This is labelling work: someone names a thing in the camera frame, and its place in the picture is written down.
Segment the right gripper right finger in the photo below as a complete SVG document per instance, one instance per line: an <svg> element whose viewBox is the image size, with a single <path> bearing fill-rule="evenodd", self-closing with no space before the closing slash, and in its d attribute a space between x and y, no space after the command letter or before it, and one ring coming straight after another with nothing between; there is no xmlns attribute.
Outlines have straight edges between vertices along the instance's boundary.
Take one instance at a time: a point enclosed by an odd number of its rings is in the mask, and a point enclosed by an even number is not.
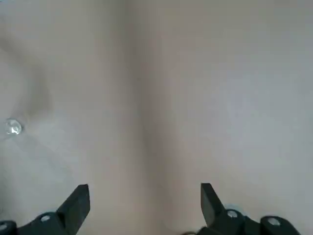
<svg viewBox="0 0 313 235"><path fill-rule="evenodd" d="M198 235L300 235L286 219L268 215L259 222L235 209L226 209L210 183L201 184L201 210L206 226Z"/></svg>

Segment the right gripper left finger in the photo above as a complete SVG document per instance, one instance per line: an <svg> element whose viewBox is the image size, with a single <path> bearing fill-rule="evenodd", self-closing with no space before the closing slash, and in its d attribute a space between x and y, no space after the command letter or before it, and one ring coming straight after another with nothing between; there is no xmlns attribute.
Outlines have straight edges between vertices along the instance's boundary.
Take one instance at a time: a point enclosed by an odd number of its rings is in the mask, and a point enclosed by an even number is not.
<svg viewBox="0 0 313 235"><path fill-rule="evenodd" d="M0 222L2 235L75 235L90 212L87 184L79 185L56 211L49 211L18 227L13 220Z"/></svg>

